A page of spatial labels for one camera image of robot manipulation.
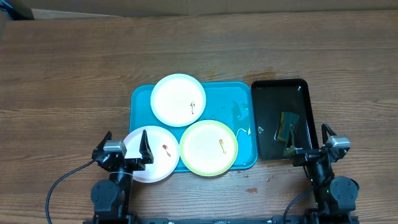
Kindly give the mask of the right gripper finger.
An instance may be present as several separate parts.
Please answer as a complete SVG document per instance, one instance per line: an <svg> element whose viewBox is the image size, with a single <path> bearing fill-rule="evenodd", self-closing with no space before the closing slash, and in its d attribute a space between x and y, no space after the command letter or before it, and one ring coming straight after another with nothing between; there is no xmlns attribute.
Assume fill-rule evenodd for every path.
<svg viewBox="0 0 398 224"><path fill-rule="evenodd" d="M336 133L329 127L327 123L323 123L321 125L321 131L323 144L326 144L330 136L336 136Z"/></svg>
<svg viewBox="0 0 398 224"><path fill-rule="evenodd" d="M294 155L294 152L295 152L295 129L291 124L289 129L289 137L285 144L284 156L292 156Z"/></svg>

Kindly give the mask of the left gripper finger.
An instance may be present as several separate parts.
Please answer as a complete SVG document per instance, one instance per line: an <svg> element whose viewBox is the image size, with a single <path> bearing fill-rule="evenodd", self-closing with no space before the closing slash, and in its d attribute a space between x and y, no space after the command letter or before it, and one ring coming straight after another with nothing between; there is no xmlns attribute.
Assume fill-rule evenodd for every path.
<svg viewBox="0 0 398 224"><path fill-rule="evenodd" d="M105 135L105 137L101 140L101 142L95 147L95 149L93 150L93 152L100 152L103 151L104 149L104 145L106 144L106 142L108 140L111 140L112 138L112 133L111 131L108 131Z"/></svg>
<svg viewBox="0 0 398 224"><path fill-rule="evenodd" d="M141 153L142 156L141 161L144 164L152 164L154 162L154 157L149 146L147 131L145 129L142 131L139 152Z"/></svg>

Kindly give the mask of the white plate pink rim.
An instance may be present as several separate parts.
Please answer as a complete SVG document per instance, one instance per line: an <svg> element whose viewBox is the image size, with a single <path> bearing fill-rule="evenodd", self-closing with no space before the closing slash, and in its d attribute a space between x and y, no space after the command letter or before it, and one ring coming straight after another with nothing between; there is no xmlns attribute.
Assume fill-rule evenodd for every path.
<svg viewBox="0 0 398 224"><path fill-rule="evenodd" d="M132 178L142 183L158 182L168 177L176 168L180 159L179 144L175 136L165 128L144 126L135 129L124 138L124 144L127 148L126 159L138 158L141 155L139 145L143 130L147 132L154 162L146 164L145 170L134 171Z"/></svg>

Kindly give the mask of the green yellow sponge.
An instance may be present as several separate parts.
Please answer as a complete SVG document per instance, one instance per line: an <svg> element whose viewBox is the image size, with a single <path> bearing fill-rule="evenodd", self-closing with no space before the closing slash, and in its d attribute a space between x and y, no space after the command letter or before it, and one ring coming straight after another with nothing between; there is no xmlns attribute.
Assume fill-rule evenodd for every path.
<svg viewBox="0 0 398 224"><path fill-rule="evenodd" d="M296 113L281 112L275 139L280 142L290 141L292 139L292 131L296 128L299 117Z"/></svg>

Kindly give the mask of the white plate blue rim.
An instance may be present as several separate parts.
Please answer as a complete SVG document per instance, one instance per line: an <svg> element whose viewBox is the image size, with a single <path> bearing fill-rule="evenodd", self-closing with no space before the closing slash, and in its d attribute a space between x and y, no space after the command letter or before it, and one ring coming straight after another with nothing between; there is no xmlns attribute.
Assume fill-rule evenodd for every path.
<svg viewBox="0 0 398 224"><path fill-rule="evenodd" d="M175 73L155 84L150 107L155 117L171 127L194 123L203 114L206 93L203 85L190 75Z"/></svg>

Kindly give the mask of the white plate green rim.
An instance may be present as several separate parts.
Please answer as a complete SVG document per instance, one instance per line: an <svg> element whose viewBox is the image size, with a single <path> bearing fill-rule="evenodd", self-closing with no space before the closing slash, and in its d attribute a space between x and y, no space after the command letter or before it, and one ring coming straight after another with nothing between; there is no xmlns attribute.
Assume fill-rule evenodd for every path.
<svg viewBox="0 0 398 224"><path fill-rule="evenodd" d="M203 120L189 126L180 139L180 158L194 174L213 177L225 173L238 156L238 140L227 125Z"/></svg>

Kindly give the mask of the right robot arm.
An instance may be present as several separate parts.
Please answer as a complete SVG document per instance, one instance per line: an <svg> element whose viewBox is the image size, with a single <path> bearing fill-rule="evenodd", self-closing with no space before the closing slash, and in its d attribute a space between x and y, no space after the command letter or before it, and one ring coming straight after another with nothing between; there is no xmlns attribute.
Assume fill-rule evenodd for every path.
<svg viewBox="0 0 398 224"><path fill-rule="evenodd" d="M337 177L332 163L344 158L351 147L349 139L337 135L326 123L322 124L323 145L319 149L304 149L290 126L285 155L293 160L293 166L303 167L311 188L294 198L287 206L282 223L358 223L358 217L350 213L356 210L359 184L348 177ZM316 208L308 208L298 218L288 217L290 208L302 197L313 193Z"/></svg>

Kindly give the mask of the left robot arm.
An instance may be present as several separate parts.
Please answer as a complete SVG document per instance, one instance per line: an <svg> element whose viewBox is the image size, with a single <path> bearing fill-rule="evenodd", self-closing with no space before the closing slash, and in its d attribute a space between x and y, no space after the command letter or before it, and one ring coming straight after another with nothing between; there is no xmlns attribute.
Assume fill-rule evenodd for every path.
<svg viewBox="0 0 398 224"><path fill-rule="evenodd" d="M94 204L93 223L141 223L140 218L129 211L132 178L136 171L144 171L154 162L147 131L143 130L139 142L138 158L127 159L127 148L122 140L113 141L111 132L93 150L91 158L109 172L109 177L97 182L91 190Z"/></svg>

